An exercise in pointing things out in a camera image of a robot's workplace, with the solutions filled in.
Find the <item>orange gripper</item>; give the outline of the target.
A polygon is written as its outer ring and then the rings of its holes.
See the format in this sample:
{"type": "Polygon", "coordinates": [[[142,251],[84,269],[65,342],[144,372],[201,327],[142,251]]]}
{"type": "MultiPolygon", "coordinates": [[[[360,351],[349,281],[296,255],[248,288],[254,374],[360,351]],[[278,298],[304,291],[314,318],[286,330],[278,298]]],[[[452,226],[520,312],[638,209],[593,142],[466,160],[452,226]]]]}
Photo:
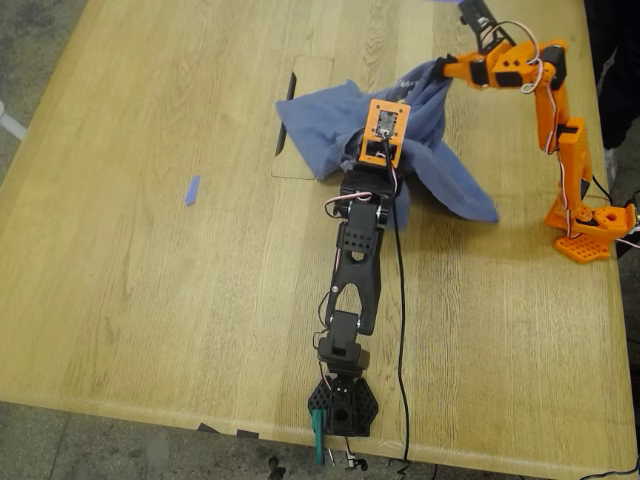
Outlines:
{"type": "Polygon", "coordinates": [[[486,54],[472,52],[436,59],[437,79],[461,79],[476,89],[535,89],[541,79],[539,47],[533,42],[500,42],[486,54]]]}

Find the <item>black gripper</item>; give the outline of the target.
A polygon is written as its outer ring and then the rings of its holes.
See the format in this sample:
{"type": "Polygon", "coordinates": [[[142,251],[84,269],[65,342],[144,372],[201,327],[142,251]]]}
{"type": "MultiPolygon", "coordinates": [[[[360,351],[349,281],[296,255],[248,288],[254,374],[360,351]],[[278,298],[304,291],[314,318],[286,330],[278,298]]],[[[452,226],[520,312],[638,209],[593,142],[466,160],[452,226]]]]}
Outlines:
{"type": "Polygon", "coordinates": [[[380,168],[356,167],[358,160],[344,157],[340,161],[340,168],[345,172],[340,185],[340,194],[370,193],[381,198],[397,197],[403,181],[398,177],[389,176],[386,170],[380,168]]]}

